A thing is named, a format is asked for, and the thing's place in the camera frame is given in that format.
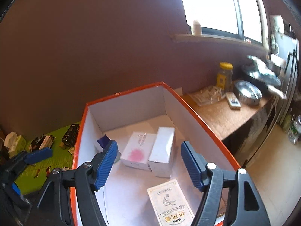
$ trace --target metal pot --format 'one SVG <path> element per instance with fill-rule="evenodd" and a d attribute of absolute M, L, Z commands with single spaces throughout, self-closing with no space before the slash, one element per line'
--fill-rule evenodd
<path fill-rule="evenodd" d="M 287 99 L 286 95 L 276 88 L 281 86 L 281 81 L 275 74 L 263 75 L 254 65 L 242 66 L 241 69 L 246 75 L 246 80 L 257 86 L 262 93 L 269 92 L 281 99 Z"/>
<path fill-rule="evenodd" d="M 277 65 L 275 62 L 265 59 L 265 64 L 269 68 L 269 70 L 273 71 L 276 76 L 280 75 L 281 66 Z"/>
<path fill-rule="evenodd" d="M 259 105 L 261 91 L 247 81 L 237 81 L 234 83 L 233 92 L 241 103 L 246 105 Z"/>

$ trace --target wooden counter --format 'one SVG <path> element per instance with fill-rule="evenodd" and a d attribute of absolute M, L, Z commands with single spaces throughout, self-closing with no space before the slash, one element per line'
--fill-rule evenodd
<path fill-rule="evenodd" d="M 206 122 L 220 140 L 225 139 L 245 124 L 268 101 L 267 98 L 262 98 L 258 106 L 241 104 L 240 110 L 231 110 L 226 99 L 200 107 L 188 94 L 183 95 L 182 98 Z"/>

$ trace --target metal bowl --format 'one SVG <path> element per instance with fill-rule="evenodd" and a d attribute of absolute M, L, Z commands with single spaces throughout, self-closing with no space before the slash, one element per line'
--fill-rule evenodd
<path fill-rule="evenodd" d="M 247 81 L 234 83 L 233 92 L 241 103 L 246 105 L 259 105 L 262 98 L 261 91 Z"/>

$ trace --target floor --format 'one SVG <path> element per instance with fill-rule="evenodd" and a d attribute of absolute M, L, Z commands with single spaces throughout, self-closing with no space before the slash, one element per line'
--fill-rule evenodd
<path fill-rule="evenodd" d="M 246 169 L 272 226 L 282 226 L 301 197 L 301 144 L 293 145 L 276 125 Z"/>

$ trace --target black box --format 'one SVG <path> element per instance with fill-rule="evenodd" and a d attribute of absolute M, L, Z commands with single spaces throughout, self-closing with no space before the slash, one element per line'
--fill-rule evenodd
<path fill-rule="evenodd" d="M 79 131 L 79 124 L 72 124 L 62 138 L 62 142 L 69 147 L 74 147 Z"/>

